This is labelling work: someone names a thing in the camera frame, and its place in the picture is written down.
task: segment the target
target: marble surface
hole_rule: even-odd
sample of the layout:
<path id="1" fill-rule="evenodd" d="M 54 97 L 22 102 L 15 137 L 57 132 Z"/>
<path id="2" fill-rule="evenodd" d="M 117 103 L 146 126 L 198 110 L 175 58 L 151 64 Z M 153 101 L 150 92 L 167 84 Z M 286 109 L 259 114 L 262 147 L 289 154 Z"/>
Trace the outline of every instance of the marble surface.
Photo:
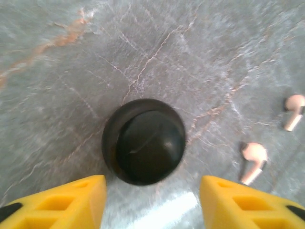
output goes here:
<path id="1" fill-rule="evenodd" d="M 305 205 L 303 0 L 12 0 L 0 3 L 0 206 L 94 174 L 108 187 L 103 229 L 204 228 L 203 175 L 238 182 L 241 141 L 268 151 L 251 185 Z M 103 126 L 155 98 L 182 116 L 183 162 L 148 187 L 110 174 Z"/>

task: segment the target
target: countertop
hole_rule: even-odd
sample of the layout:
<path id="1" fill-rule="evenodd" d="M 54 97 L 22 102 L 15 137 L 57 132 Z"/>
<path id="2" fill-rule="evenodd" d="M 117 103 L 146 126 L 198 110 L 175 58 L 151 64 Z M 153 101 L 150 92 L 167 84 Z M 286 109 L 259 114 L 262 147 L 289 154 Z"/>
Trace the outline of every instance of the countertop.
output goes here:
<path id="1" fill-rule="evenodd" d="M 305 205 L 303 0 L 12 0 L 0 3 L 0 206 L 94 174 L 103 229 L 204 228 L 203 175 L 239 181 L 241 142 L 261 143 L 251 187 Z M 155 98 L 181 115 L 179 167 L 147 187 L 107 169 L 103 127 L 120 105 Z"/>

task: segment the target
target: earbud stem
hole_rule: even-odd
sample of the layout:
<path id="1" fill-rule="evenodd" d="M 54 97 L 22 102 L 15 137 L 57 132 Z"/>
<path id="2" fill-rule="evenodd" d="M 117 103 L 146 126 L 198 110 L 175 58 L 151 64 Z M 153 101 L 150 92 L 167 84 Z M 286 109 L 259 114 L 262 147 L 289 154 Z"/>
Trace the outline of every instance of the earbud stem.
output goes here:
<path id="1" fill-rule="evenodd" d="M 245 185 L 249 185 L 251 184 L 255 178 L 257 178 L 258 175 L 260 175 L 260 173 L 262 172 L 261 170 L 261 164 L 256 164 L 255 166 L 253 166 L 241 179 L 241 182 Z"/>
<path id="2" fill-rule="evenodd" d="M 302 117 L 303 115 L 300 114 L 300 112 L 294 112 L 287 124 L 284 126 L 284 129 L 287 131 L 293 131 L 294 127 L 297 125 L 297 123 L 301 120 Z"/>

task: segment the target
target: wireless earbud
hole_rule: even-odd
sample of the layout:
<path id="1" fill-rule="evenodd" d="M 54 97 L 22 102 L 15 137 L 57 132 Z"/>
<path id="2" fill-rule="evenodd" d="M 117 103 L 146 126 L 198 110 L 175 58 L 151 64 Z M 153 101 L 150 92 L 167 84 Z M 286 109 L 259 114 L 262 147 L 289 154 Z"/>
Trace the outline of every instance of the wireless earbud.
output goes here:
<path id="1" fill-rule="evenodd" d="M 284 129 L 287 131 L 293 131 L 294 127 L 303 117 L 305 109 L 305 97 L 301 94 L 290 96 L 285 102 L 285 108 L 289 111 L 293 111 L 294 113 L 284 126 Z"/>
<path id="2" fill-rule="evenodd" d="M 249 185 L 262 172 L 267 162 L 267 151 L 261 144 L 255 142 L 246 144 L 241 151 L 246 160 L 255 162 L 255 165 L 241 179 L 243 184 Z"/>

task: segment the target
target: black rubber pad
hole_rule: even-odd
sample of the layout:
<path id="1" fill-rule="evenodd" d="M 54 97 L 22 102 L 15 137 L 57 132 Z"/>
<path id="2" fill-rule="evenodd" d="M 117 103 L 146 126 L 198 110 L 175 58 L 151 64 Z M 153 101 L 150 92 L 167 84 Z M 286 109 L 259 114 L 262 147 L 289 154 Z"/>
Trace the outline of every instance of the black rubber pad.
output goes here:
<path id="1" fill-rule="evenodd" d="M 0 223 L 19 210 L 23 205 L 21 203 L 14 203 L 0 208 Z"/>
<path id="2" fill-rule="evenodd" d="M 295 207 L 292 205 L 288 205 L 286 207 L 305 222 L 305 210 L 304 209 L 301 209 L 301 208 L 298 208 L 298 207 Z"/>

